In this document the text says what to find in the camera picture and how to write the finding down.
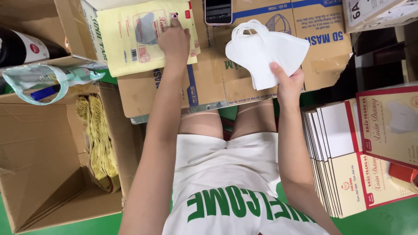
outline mask packaging bag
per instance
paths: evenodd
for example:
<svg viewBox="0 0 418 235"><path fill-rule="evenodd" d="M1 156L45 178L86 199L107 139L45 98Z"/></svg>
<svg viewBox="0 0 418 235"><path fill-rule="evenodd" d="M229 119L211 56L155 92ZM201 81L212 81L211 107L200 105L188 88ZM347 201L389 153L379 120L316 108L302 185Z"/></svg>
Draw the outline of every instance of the mask packaging bag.
<svg viewBox="0 0 418 235"><path fill-rule="evenodd" d="M48 105L62 99L68 88L77 84L87 84L101 79L105 73L96 73L86 68L59 68L45 64L33 64L7 69L3 72L6 82L13 88L18 97L34 105ZM60 90L50 102L39 102L24 94L27 89L44 89L60 85Z"/></svg>
<svg viewBox="0 0 418 235"><path fill-rule="evenodd" d="M301 66L309 46L305 39L269 31L258 20L250 20L232 31L232 40L226 45L225 53L228 59L248 69L254 89L263 90L278 84L270 63L277 62L291 76Z"/></svg>

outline bottle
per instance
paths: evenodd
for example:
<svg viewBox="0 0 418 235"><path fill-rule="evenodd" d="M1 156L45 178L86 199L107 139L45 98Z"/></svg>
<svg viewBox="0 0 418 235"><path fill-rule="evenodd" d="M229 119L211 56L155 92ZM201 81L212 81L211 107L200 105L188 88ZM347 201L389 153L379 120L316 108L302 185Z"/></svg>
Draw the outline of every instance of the bottle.
<svg viewBox="0 0 418 235"><path fill-rule="evenodd" d="M67 56L60 45L0 27L0 68Z"/></svg>

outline bundle of yellow tags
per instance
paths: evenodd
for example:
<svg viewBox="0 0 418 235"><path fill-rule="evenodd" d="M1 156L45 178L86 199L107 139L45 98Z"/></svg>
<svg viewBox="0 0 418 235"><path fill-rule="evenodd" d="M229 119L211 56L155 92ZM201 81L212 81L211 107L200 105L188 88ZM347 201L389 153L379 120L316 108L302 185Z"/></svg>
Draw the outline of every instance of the bundle of yellow tags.
<svg viewBox="0 0 418 235"><path fill-rule="evenodd" d="M97 12L110 74L113 77L162 68L165 56L157 42L171 20L190 30L190 56L197 63L200 45L190 2L147 3Z"/></svg>
<svg viewBox="0 0 418 235"><path fill-rule="evenodd" d="M119 172L99 95L91 94L88 97L78 97L76 115L83 120L87 168L90 178L107 192L117 192L120 189Z"/></svg>

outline yellow packaging bag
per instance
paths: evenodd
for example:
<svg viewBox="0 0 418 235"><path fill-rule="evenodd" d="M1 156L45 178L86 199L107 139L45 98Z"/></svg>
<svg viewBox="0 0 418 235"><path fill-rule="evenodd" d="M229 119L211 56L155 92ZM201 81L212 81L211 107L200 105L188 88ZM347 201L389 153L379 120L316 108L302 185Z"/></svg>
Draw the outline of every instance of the yellow packaging bag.
<svg viewBox="0 0 418 235"><path fill-rule="evenodd" d="M162 68L164 53L157 41L171 19L177 18L190 30L190 56L197 63L200 53L196 26L189 2L147 2L97 12L110 74L113 77Z"/></svg>

